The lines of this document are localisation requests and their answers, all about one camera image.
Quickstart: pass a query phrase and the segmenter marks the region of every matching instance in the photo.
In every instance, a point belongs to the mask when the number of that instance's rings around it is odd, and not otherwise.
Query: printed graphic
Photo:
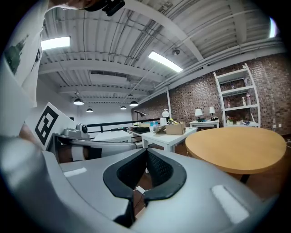
[[[58,118],[58,116],[59,115],[56,114],[48,106],[46,107],[43,114],[41,115],[40,120],[38,121],[35,127],[35,132],[43,145],[45,145],[47,137],[49,136],[50,131],[52,127],[54,126],[54,123],[56,119]]]
[[[22,54],[22,49],[27,38],[28,35],[26,35],[26,38],[22,39],[16,46],[10,46],[7,50],[4,51],[7,63],[14,75],[16,74],[17,68],[20,64],[20,56]]]

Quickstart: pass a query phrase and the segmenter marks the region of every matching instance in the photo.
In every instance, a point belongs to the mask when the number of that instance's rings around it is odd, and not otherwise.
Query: security camera
[[[173,50],[173,55],[177,56],[179,54],[180,54],[180,50],[178,49]]]

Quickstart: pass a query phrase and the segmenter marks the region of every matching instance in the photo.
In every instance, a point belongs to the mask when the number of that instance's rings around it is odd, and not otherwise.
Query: black railing
[[[100,127],[100,131],[93,131],[93,132],[88,132],[88,133],[103,133],[107,131],[112,131],[112,130],[103,130],[103,126],[114,126],[114,125],[124,125],[124,124],[131,124],[131,123],[137,123],[137,122],[151,122],[151,121],[159,121],[159,118],[155,119],[147,119],[147,120],[138,120],[138,121],[130,121],[130,122],[113,122],[113,123],[101,123],[101,124],[89,124],[87,127]]]

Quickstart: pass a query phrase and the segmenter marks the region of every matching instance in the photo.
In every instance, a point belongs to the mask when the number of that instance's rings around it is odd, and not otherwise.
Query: ceiling duct
[[[91,71],[90,79],[93,85],[96,84],[129,84],[128,75],[110,71]]]

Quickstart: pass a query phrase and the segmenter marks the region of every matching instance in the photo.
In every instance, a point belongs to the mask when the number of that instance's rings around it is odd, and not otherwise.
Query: brick wall
[[[168,109],[168,99],[167,94],[162,93],[155,98],[150,99],[149,101],[140,104],[139,106],[133,108],[131,110],[132,120],[137,120],[137,113],[133,112],[134,110],[146,113],[146,116],[140,117],[138,116],[139,120],[146,120],[146,119],[154,119],[154,118],[162,118],[162,112],[164,109]]]
[[[217,75],[221,75],[242,69],[244,63],[247,63],[250,68],[259,94],[261,127],[272,129],[273,119],[275,119],[277,125],[279,123],[282,124],[282,128],[276,129],[279,134],[291,133],[290,61],[284,54],[277,54],[235,64],[215,72]],[[248,84],[250,84],[249,77],[246,76],[245,78]],[[243,81],[236,81],[232,84],[235,88],[244,86]],[[223,91],[231,89],[231,83],[221,85],[221,89]],[[251,91],[250,95],[252,104],[255,104],[254,92]],[[246,95],[226,97],[224,98],[224,104],[227,106],[227,101],[230,101],[231,107],[242,106],[243,96]],[[204,117],[210,119],[209,107],[214,106],[216,111],[215,116],[219,117],[222,126],[221,105],[213,72],[170,90],[170,101],[174,120],[185,121],[187,126],[189,126],[189,122],[196,119],[196,108],[201,108]],[[142,109],[148,111],[151,114],[147,116],[148,118],[161,117],[160,111],[167,108],[166,94],[163,94],[163,97],[149,100],[137,108],[140,111]],[[255,108],[252,111],[257,121],[257,111]],[[228,114],[234,118],[250,120],[250,111],[248,109],[229,111]]]

